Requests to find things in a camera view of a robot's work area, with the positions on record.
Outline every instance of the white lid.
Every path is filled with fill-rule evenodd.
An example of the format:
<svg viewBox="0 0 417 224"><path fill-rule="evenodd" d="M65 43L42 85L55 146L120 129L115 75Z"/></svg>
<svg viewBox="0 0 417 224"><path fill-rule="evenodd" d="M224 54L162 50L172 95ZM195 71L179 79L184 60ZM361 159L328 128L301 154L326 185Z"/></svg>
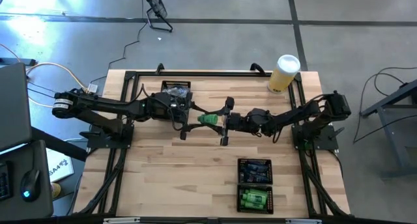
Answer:
<svg viewBox="0 0 417 224"><path fill-rule="evenodd" d="M278 59L276 66L280 72L292 76L300 70L301 64L294 55L283 55Z"/></svg>

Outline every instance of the wooden tabletop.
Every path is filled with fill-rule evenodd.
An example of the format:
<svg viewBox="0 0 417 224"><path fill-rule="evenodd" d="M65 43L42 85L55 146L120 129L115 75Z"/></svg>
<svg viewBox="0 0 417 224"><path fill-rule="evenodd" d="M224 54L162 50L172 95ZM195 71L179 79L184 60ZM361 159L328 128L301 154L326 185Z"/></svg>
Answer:
<svg viewBox="0 0 417 224"><path fill-rule="evenodd" d="M124 72L109 71L104 97L120 100ZM144 83L148 93L159 92L163 80L191 81L193 101L208 111L223 107L228 96L235 99L233 111L242 115L255 107L268 109L273 115L291 109L288 92L269 92L266 88L268 78L265 77L141 77L139 84ZM321 94L317 72L302 72L302 83L307 101ZM189 122L197 122L200 114L191 110ZM115 117L108 113L103 115ZM99 149L87 158L74 211L85 207L102 185L108 154L108 149ZM238 158L272 160L273 215L237 212ZM327 151L318 151L317 159L323 186L341 209L349 213L337 160ZM314 189L312 192L315 208L319 211L317 193ZM110 206L112 195L113 186L106 208ZM307 217L300 160L292 146L290 127L283 129L276 144L272 143L271 137L229 132L229 146L221 147L219 136L208 128L195 129L188 133L186 141L182 141L170 122L152 119L135 122L117 215Z"/></svg>

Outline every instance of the gray floor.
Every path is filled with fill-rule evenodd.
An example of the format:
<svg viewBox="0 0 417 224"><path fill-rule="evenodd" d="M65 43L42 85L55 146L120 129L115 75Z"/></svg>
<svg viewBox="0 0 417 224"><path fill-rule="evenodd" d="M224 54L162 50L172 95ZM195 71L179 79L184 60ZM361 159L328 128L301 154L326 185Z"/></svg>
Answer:
<svg viewBox="0 0 417 224"><path fill-rule="evenodd" d="M140 0L4 0L0 12L131 17L141 14ZM415 0L295 0L301 20L416 21ZM170 18L291 19L288 0L164 0ZM136 39L138 23L57 23L36 19L0 21L0 41L20 57L66 65L84 82L104 76L108 62L122 56L125 44ZM172 34L146 27L141 42L128 47L126 60L111 68L247 70L252 62L273 69L283 54L297 55L292 25L173 24ZM417 27L319 27L301 26L309 70L318 71L324 92L346 94L352 112L338 136L345 187L352 214L358 217L416 222L417 177L384 182L380 175L396 168L383 132L352 144L359 100L365 80L387 66L416 66ZM0 56L9 56L0 49ZM391 72L404 81L417 71ZM62 70L40 67L31 77L42 86L64 91L77 87ZM380 77L385 92L399 83ZM42 103L51 99L30 95ZM383 96L372 85L365 92L364 107ZM34 126L62 139L79 137L87 125L59 120L50 109L31 105ZM362 122L360 135L381 126L376 116ZM60 200L57 214L67 209Z"/></svg>

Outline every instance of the green object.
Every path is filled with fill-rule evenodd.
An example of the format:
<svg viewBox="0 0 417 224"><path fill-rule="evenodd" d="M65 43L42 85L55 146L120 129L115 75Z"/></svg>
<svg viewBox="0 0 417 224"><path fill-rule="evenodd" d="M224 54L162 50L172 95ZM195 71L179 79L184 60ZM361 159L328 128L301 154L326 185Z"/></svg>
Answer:
<svg viewBox="0 0 417 224"><path fill-rule="evenodd" d="M265 197L268 197L268 192L261 191L261 190L258 190L258 189L250 189L247 193L258 194L258 195L263 195Z"/></svg>
<svg viewBox="0 0 417 224"><path fill-rule="evenodd" d="M256 210L263 210L263 205L261 204L253 204L251 202L248 201L240 201L240 205L245 207L245 208L251 208L251 209L256 209Z"/></svg>
<svg viewBox="0 0 417 224"><path fill-rule="evenodd" d="M266 196L263 196L263 195L247 193L247 194L243 194L242 198L245 201L251 202L253 204L266 204Z"/></svg>
<svg viewBox="0 0 417 224"><path fill-rule="evenodd" d="M215 114L201 115L200 117L197 117L197 120L201 124L217 124L218 117Z"/></svg>

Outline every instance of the black container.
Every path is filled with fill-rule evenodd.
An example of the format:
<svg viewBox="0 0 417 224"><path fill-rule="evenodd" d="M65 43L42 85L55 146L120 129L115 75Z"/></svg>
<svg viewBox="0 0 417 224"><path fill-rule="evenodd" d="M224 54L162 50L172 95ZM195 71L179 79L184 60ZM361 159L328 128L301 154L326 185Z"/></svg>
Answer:
<svg viewBox="0 0 417 224"><path fill-rule="evenodd" d="M264 172L266 173L266 181L264 182L248 182L246 178L248 177L248 174L245 172L242 172L242 169L246 167L246 165L250 162L253 162L253 164L256 165L264 165L267 166L267 170ZM263 160L263 159L238 159L237 160L237 180L238 183L245 183L245 184L271 184L272 185L272 162L271 160Z"/></svg>
<svg viewBox="0 0 417 224"><path fill-rule="evenodd" d="M241 195L244 193L245 189L258 189L261 191L266 191L268 196L266 198L266 209L264 210L254 210L251 208L245 208L240 205ZM272 194L272 187L270 186L261 186L261 185L238 185L237 186L237 212L245 212L251 214L274 214L274 195Z"/></svg>
<svg viewBox="0 0 417 224"><path fill-rule="evenodd" d="M186 87L191 89L191 81L162 81L161 91L172 87Z"/></svg>

